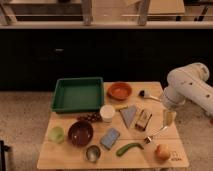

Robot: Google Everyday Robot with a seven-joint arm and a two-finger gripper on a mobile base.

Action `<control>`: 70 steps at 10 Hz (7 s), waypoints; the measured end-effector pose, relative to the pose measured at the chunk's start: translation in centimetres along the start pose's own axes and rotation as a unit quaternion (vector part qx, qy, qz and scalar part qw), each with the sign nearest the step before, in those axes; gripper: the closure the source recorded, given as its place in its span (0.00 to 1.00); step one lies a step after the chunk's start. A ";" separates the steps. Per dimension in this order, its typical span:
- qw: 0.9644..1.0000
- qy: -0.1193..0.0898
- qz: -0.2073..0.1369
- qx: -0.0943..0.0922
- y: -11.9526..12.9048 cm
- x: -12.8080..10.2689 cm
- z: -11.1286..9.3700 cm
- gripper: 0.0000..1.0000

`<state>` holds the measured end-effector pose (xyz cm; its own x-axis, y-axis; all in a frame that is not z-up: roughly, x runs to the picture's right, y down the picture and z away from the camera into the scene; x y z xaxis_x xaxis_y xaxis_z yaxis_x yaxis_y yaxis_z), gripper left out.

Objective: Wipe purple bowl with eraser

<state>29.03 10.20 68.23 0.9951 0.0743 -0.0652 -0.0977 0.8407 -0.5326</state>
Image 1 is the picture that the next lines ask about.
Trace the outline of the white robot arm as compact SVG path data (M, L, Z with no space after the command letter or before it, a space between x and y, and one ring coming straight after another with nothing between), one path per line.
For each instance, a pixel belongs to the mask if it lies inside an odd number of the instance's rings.
M171 70L167 75L168 86L161 95L163 106L175 110L189 99L213 122L213 87L206 83L209 77L208 67L200 62Z

